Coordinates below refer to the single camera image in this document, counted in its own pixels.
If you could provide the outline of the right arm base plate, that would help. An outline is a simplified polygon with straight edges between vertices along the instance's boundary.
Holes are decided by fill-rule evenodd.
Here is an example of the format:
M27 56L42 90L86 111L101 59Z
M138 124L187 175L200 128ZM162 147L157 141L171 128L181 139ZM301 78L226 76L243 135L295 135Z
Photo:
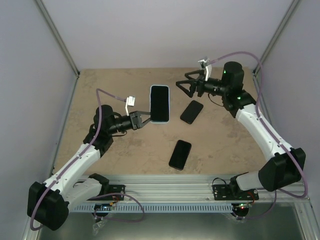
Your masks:
M216 177L211 183L211 188L216 201L239 200L253 202L259 200L259 194L256 189L240 190L235 177L231 177L229 183L220 177Z

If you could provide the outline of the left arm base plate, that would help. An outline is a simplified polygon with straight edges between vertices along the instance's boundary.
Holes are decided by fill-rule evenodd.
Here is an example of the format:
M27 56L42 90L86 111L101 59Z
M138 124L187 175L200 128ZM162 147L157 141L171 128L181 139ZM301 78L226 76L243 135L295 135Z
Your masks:
M109 184L108 186L102 186L98 196L111 194L111 193L125 193L126 186L124 184ZM90 200L94 199L95 201L123 201L124 196L122 195L108 195L101 198L91 198Z

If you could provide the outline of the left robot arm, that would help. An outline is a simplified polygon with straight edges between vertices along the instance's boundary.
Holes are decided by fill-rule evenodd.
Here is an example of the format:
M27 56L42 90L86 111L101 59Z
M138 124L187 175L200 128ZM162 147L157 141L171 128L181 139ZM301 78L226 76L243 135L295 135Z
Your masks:
M43 183L34 182L28 190L27 215L52 231L59 229L77 205L89 200L103 200L111 195L109 180L92 174L76 186L83 173L97 162L111 147L116 133L138 130L151 119L149 112L133 111L120 115L110 105L99 106L93 124L74 156Z

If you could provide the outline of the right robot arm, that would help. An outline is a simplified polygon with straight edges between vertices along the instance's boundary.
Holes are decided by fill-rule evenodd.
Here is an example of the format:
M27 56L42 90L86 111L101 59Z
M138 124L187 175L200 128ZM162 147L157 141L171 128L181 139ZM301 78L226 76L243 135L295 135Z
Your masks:
M243 89L242 65L235 61L225 63L221 79L216 79L210 77L212 67L206 66L203 60L200 63L200 70L187 72L186 79L177 81L176 86L190 98L205 93L220 96L223 107L247 129L266 159L259 171L231 178L231 197L240 200L251 189L283 191L284 187L299 182L306 154L302 148L293 148L283 140L259 110L257 100Z

